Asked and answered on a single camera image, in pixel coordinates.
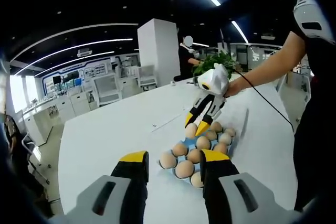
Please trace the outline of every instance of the egg carton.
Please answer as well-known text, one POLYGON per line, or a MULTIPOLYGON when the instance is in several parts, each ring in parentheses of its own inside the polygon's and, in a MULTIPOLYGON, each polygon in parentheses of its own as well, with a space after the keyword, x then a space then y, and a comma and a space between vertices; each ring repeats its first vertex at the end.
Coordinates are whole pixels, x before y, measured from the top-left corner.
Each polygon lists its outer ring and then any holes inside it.
MULTIPOLYGON (((204 132, 204 133, 201 134, 200 136, 196 136, 196 137, 194 137, 194 138, 187 138, 187 137, 186 137, 184 141, 179 141, 179 142, 177 143, 177 144, 183 144, 184 146, 187 147, 187 154, 186 154, 186 155, 183 155, 183 156, 176 157, 177 163, 176 163, 176 166, 175 166, 174 168, 168 168, 168 169, 163 168, 163 167, 161 166, 160 160, 157 160, 158 165, 160 165, 160 167, 161 167, 162 169, 164 169, 164 170, 168 171, 169 173, 173 174, 177 179, 179 179, 179 180, 183 180, 183 181, 189 183, 190 185, 192 185, 192 184, 191 184, 191 181, 190 181, 191 177, 192 177, 195 173, 197 173, 197 172, 199 172, 199 171, 201 170, 201 167, 200 167, 200 164, 199 164, 199 163, 194 164, 194 171, 193 171, 192 175, 191 175, 190 177, 187 177, 187 178, 179 178, 179 177, 177 177, 177 175, 176 175, 176 173, 175 173, 175 169, 176 169, 177 165, 178 165, 180 162, 183 162, 183 161, 185 161, 185 160, 188 160, 188 159, 187 159, 187 156, 188 156, 189 152, 190 152, 191 150, 193 150, 193 149, 196 149, 196 142, 197 142, 197 139, 198 139, 199 137, 201 137, 201 136, 205 136, 206 132, 204 132)), ((223 134, 222 132, 218 132, 218 133, 217 133, 217 139, 216 139, 216 140, 211 140, 211 141, 210 141, 210 144, 211 144, 210 150, 213 150, 213 149, 215 148, 215 146, 218 144, 218 139, 220 138, 220 136, 221 136, 222 134, 223 134)), ((231 151, 230 151, 230 150, 231 150, 231 146, 232 146, 233 142, 235 141, 235 138, 236 138, 236 137, 237 137, 237 135, 234 136, 234 137, 232 138, 231 145, 229 145, 229 146, 227 147, 227 155, 228 155, 230 158, 231 158, 231 151)), ((172 155, 174 155, 172 149, 168 150, 168 152, 170 152, 172 155)))

